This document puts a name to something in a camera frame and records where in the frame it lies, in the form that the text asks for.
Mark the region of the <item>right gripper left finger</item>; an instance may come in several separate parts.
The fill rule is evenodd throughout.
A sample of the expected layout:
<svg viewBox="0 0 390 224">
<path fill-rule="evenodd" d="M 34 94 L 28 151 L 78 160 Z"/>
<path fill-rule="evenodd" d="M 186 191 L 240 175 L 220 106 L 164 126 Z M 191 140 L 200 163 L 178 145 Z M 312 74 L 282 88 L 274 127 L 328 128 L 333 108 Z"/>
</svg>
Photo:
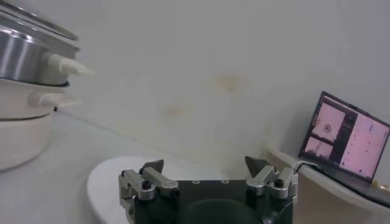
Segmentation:
<svg viewBox="0 0 390 224">
<path fill-rule="evenodd" d="M 179 182 L 162 174 L 162 159 L 148 162 L 136 172 L 133 169 L 123 170 L 118 176 L 119 204 L 130 210 L 134 199 L 152 201 L 159 194 L 173 198 L 179 193 Z"/>
</svg>

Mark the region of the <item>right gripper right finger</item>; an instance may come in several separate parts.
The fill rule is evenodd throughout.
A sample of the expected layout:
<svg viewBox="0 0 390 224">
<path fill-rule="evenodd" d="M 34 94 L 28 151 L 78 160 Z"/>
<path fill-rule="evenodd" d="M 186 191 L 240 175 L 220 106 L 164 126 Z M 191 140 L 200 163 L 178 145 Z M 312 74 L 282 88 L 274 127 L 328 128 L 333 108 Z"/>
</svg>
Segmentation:
<svg viewBox="0 0 390 224">
<path fill-rule="evenodd" d="M 279 172 L 265 159 L 245 156 L 245 163 L 250 172 L 246 186 L 256 197 L 266 192 L 274 200 L 291 199 L 294 204 L 298 198 L 298 173 L 292 167 L 285 167 Z"/>
</svg>

